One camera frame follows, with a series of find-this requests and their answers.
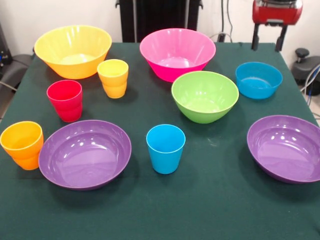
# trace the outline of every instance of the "table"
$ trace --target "table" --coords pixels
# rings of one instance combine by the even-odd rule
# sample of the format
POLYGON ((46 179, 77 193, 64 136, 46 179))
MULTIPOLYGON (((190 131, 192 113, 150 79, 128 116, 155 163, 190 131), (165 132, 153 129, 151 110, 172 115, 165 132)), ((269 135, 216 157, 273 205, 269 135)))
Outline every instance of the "table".
MULTIPOLYGON (((105 187, 77 192, 47 181, 40 171, 24 171, 0 150, 1 240, 318 240, 320 184, 290 185, 266 175, 246 143, 250 125, 268 115, 292 115, 316 124, 306 101, 274 44, 252 51, 246 43, 217 43, 205 70, 235 80, 248 61, 272 64, 283 74, 275 95, 253 100, 240 95, 220 120, 197 124, 184 117, 171 97, 171 84, 155 76, 137 43, 113 43, 108 59, 129 64, 127 92, 109 99, 97 75, 83 86, 80 120, 109 121, 123 128, 132 156, 123 173, 105 187), (186 135, 179 168, 153 171, 148 130, 173 124, 186 135)), ((39 123, 47 139, 66 125, 46 96, 62 79, 37 57, 0 123, 39 123)))

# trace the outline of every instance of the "red appliance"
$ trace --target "red appliance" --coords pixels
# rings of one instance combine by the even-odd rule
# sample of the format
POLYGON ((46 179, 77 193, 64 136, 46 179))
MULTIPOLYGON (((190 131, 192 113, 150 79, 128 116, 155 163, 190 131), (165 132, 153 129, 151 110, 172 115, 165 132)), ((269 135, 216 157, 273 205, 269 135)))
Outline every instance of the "red appliance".
POLYGON ((251 48, 258 49, 258 31, 261 24, 272 27, 279 26, 282 27, 282 31, 276 41, 275 50, 280 52, 288 25, 295 25, 298 22, 302 8, 302 0, 254 0, 252 20, 255 25, 251 48))

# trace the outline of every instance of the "purple bowl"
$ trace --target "purple bowl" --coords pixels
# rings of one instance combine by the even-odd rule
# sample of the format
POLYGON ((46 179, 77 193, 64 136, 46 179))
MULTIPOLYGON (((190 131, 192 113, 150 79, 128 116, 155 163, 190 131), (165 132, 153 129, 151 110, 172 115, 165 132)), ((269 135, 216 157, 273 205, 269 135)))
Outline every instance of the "purple bowl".
POLYGON ((267 116, 256 121, 247 144, 258 165, 290 184, 320 181, 320 128, 297 117, 267 116))
POLYGON ((39 155, 39 168, 50 182, 86 191, 102 187, 127 166, 131 142, 120 127, 107 121, 84 120, 53 133, 39 155))

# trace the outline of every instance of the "yellow cup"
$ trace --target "yellow cup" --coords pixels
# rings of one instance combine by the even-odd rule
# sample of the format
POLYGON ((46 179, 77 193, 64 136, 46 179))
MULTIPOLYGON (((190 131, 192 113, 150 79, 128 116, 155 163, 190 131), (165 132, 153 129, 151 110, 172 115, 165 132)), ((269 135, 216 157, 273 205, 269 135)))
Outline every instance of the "yellow cup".
POLYGON ((97 71, 103 89, 111 99, 118 99, 125 95, 129 66, 125 61, 109 59, 101 62, 97 71))
POLYGON ((8 126, 0 135, 0 144, 24 170, 39 167, 38 157, 44 145, 44 134, 38 123, 20 121, 8 126))

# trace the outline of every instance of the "red cup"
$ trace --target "red cup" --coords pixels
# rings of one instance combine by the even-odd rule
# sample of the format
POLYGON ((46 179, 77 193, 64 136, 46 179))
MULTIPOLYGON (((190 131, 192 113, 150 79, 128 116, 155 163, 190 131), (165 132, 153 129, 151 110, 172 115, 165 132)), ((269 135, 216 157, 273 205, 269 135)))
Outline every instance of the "red cup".
POLYGON ((83 92, 77 81, 57 81, 48 87, 46 95, 62 121, 72 123, 81 117, 83 92))

